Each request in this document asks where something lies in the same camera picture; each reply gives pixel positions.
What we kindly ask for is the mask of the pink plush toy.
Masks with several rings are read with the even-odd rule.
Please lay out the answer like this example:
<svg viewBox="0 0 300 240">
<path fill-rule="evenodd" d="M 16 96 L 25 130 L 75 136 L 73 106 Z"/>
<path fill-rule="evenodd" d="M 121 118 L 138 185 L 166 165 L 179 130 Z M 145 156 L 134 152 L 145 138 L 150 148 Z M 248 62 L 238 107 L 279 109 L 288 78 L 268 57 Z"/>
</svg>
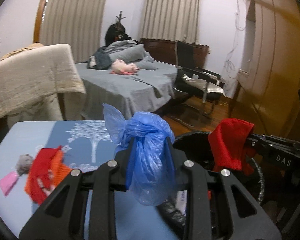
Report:
<svg viewBox="0 0 300 240">
<path fill-rule="evenodd" d="M 115 60 L 111 64 L 111 74 L 117 75 L 134 75 L 140 69 L 134 63 L 126 64 L 123 60 Z"/>
</svg>

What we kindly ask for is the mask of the black office chair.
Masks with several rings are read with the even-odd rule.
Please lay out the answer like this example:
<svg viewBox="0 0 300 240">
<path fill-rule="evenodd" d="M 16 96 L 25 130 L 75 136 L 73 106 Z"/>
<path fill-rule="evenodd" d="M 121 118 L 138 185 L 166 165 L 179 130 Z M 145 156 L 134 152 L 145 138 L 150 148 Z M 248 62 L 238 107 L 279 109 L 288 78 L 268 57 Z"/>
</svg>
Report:
<svg viewBox="0 0 300 240">
<path fill-rule="evenodd" d="M 185 42 L 175 43 L 177 77 L 174 82 L 174 102 L 193 110 L 200 118 L 211 118 L 215 106 L 224 93 L 224 82 L 219 74 L 194 66 L 194 46 Z M 199 109 L 185 102 L 196 96 L 202 100 Z"/>
</svg>

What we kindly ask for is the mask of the grey bed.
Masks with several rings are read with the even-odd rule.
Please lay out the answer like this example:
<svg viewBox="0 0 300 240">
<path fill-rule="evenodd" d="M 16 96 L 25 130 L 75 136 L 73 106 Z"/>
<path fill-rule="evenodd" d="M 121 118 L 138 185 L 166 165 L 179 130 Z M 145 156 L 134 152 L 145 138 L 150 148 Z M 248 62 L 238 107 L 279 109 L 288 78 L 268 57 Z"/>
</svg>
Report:
<svg viewBox="0 0 300 240">
<path fill-rule="evenodd" d="M 117 41 L 105 47 L 105 52 L 109 55 L 136 45 L 133 40 Z M 76 64 L 87 92 L 81 112 L 85 119 L 101 120 L 104 103 L 129 119 L 138 111 L 155 112 L 174 97 L 174 65 L 156 61 L 147 51 L 143 59 L 133 63 L 140 69 L 134 75 L 111 74 L 110 70 L 88 69 L 87 63 Z"/>
</svg>

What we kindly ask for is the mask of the blue plastic bag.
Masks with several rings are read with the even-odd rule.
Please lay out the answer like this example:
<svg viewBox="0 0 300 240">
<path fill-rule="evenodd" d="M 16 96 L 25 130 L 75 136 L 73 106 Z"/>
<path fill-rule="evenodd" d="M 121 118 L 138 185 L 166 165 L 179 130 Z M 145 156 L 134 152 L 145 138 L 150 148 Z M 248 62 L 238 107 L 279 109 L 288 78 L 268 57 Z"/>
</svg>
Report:
<svg viewBox="0 0 300 240">
<path fill-rule="evenodd" d="M 126 150 L 132 140 L 135 143 L 125 172 L 126 189 L 142 205 L 160 205 L 174 186 L 174 163 L 170 150 L 165 149 L 167 138 L 175 141 L 169 124 L 149 112 L 136 112 L 126 120 L 107 103 L 103 105 L 103 116 L 110 138 L 117 144 L 116 152 Z"/>
</svg>

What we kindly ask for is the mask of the right beige curtain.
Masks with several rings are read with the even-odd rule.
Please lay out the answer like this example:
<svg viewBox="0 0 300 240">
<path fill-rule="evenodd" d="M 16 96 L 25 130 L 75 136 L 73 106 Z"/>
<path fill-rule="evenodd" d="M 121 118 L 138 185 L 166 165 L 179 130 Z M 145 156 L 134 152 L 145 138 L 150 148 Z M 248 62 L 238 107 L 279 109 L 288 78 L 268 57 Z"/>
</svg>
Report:
<svg viewBox="0 0 300 240">
<path fill-rule="evenodd" d="M 141 38 L 197 43 L 200 0 L 147 0 Z"/>
</svg>

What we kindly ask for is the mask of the pink face mask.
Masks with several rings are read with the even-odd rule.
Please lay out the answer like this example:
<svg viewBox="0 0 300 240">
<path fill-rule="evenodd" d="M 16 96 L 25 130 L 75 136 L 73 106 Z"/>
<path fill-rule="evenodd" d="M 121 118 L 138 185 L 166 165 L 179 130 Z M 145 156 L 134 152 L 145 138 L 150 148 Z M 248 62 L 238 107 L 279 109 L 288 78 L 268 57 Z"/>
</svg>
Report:
<svg viewBox="0 0 300 240">
<path fill-rule="evenodd" d="M 8 194 L 11 192 L 14 185 L 17 183 L 18 179 L 19 179 L 18 172 L 12 171 L 0 180 L 0 188 L 5 197 L 7 197 Z"/>
</svg>

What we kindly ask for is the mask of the blue tree-print table cloth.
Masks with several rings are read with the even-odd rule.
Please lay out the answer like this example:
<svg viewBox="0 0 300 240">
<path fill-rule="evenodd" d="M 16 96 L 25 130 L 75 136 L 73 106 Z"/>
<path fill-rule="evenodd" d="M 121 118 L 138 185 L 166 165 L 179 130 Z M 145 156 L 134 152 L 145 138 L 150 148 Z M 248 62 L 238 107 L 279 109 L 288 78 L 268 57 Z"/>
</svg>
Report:
<svg viewBox="0 0 300 240">
<path fill-rule="evenodd" d="M 105 123 L 25 121 L 0 144 L 0 239 L 177 239 L 126 186 Z"/>
</svg>

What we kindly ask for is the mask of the wooden wardrobe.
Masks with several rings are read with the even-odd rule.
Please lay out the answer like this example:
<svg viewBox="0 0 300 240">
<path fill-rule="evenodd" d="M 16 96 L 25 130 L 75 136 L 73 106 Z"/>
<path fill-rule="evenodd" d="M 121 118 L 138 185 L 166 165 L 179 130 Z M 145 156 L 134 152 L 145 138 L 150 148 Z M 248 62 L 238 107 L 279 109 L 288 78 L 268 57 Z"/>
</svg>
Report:
<svg viewBox="0 0 300 240">
<path fill-rule="evenodd" d="M 245 0 L 242 66 L 229 115 L 300 141 L 300 0 Z"/>
</svg>

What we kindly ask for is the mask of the grey pillow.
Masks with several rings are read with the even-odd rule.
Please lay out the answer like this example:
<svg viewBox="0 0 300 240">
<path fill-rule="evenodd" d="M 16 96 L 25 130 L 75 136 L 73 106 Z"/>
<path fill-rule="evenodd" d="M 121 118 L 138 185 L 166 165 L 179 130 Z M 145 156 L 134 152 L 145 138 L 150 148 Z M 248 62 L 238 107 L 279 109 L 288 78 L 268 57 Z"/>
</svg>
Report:
<svg viewBox="0 0 300 240">
<path fill-rule="evenodd" d="M 135 62 L 141 60 L 145 56 L 145 49 L 143 44 L 138 44 L 134 47 L 126 48 L 122 51 L 117 51 L 112 54 L 109 54 L 109 57 L 112 62 L 116 60 L 122 60 L 125 62 Z"/>
</svg>

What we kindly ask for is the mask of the beige curtain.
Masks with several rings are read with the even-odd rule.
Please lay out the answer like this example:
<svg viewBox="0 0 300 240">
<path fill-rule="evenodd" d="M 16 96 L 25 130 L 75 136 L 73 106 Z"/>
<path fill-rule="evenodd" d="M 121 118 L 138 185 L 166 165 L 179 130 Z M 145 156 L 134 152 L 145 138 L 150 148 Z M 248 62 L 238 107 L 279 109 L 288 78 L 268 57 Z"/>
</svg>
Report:
<svg viewBox="0 0 300 240">
<path fill-rule="evenodd" d="M 39 43 L 68 44 L 74 61 L 85 62 L 99 48 L 106 0 L 47 0 Z"/>
<path fill-rule="evenodd" d="M 141 38 L 197 43 L 200 0 L 147 0 Z"/>
</svg>

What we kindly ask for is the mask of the orange knitted cloth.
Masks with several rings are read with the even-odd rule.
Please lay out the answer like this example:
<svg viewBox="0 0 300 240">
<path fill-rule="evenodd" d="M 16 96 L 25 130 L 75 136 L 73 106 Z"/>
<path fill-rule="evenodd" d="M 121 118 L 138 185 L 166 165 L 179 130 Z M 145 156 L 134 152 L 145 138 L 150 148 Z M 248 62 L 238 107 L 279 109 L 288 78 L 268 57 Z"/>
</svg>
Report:
<svg viewBox="0 0 300 240">
<path fill-rule="evenodd" d="M 48 195 L 71 172 L 63 163 L 62 147 L 42 148 L 36 155 L 24 187 L 31 200 L 41 205 Z"/>
</svg>

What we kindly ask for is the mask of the black coat rack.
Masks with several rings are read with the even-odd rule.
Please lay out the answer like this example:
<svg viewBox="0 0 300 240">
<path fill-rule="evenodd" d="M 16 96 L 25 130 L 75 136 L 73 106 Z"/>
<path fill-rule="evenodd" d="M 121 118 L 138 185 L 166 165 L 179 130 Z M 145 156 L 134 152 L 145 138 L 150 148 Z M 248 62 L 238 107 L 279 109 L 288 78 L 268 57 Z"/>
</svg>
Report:
<svg viewBox="0 0 300 240">
<path fill-rule="evenodd" d="M 105 45 L 109 46 L 113 42 L 130 40 L 131 37 L 126 33 L 125 27 L 121 24 L 121 21 L 125 19 L 122 16 L 122 11 L 120 11 L 119 15 L 116 16 L 117 21 L 109 26 L 106 36 L 105 36 Z"/>
</svg>

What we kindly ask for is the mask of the red cloth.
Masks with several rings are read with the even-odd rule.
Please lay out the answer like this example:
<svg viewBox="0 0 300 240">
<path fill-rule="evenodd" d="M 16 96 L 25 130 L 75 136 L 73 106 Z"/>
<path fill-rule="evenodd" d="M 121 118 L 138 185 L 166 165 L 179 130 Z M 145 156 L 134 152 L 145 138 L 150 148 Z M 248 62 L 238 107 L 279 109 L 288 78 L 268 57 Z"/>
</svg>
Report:
<svg viewBox="0 0 300 240">
<path fill-rule="evenodd" d="M 254 169 L 247 163 L 246 157 L 254 157 L 256 151 L 244 144 L 254 127 L 254 124 L 245 120 L 226 118 L 208 135 L 215 172 L 226 168 L 241 171 L 246 176 L 253 174 Z"/>
</svg>

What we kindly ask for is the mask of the left beige curtain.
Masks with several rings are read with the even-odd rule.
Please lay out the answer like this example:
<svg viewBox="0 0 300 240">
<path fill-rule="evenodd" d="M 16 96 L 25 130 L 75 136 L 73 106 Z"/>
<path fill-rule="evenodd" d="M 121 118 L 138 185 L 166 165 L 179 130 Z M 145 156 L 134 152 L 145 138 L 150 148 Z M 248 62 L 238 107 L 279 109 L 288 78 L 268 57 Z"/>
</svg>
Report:
<svg viewBox="0 0 300 240">
<path fill-rule="evenodd" d="M 74 61 L 85 62 L 99 48 L 106 0 L 47 0 L 39 43 L 68 44 Z"/>
</svg>

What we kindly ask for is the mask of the grey crumpled sock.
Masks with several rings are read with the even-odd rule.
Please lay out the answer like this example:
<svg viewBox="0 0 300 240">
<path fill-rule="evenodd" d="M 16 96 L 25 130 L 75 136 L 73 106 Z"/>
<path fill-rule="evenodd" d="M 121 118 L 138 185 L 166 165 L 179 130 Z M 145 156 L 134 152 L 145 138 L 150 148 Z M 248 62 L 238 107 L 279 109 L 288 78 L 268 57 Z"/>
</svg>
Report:
<svg viewBox="0 0 300 240">
<path fill-rule="evenodd" d="M 33 157 L 30 156 L 29 154 L 20 155 L 17 164 L 15 166 L 17 174 L 19 176 L 23 174 L 28 174 L 32 166 L 32 163 L 33 163 Z"/>
</svg>

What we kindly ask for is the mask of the dark teal clothing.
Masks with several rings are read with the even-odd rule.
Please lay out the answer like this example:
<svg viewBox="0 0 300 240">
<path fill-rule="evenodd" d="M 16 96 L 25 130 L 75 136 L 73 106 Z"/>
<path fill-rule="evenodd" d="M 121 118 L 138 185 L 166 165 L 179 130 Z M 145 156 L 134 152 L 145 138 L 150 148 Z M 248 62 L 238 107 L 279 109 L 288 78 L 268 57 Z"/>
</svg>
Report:
<svg viewBox="0 0 300 240">
<path fill-rule="evenodd" d="M 98 50 L 89 57 L 87 68 L 94 70 L 108 70 L 111 67 L 112 61 L 109 55 L 105 52 L 105 47 Z"/>
</svg>

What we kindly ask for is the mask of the beige quilt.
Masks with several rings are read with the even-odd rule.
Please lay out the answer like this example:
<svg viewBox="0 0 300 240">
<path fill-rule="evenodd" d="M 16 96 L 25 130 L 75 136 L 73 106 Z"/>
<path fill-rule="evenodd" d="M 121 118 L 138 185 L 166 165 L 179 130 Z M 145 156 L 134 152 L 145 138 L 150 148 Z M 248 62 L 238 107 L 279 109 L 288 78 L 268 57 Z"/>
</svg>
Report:
<svg viewBox="0 0 300 240">
<path fill-rule="evenodd" d="M 86 90 L 68 44 L 23 51 L 0 61 L 0 119 L 80 120 Z"/>
</svg>

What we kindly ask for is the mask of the wooden headboard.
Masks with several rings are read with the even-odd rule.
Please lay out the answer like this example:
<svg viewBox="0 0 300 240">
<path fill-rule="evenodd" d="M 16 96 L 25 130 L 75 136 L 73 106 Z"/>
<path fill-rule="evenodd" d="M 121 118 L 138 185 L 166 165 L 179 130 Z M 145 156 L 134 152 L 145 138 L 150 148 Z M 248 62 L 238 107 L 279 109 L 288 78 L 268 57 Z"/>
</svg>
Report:
<svg viewBox="0 0 300 240">
<path fill-rule="evenodd" d="M 177 64 L 177 50 L 182 53 L 190 53 L 193 56 L 194 67 L 204 68 L 207 55 L 210 53 L 210 47 L 201 44 L 189 44 L 180 41 L 154 40 L 142 38 L 145 51 L 149 52 L 156 61 L 164 63 Z"/>
</svg>

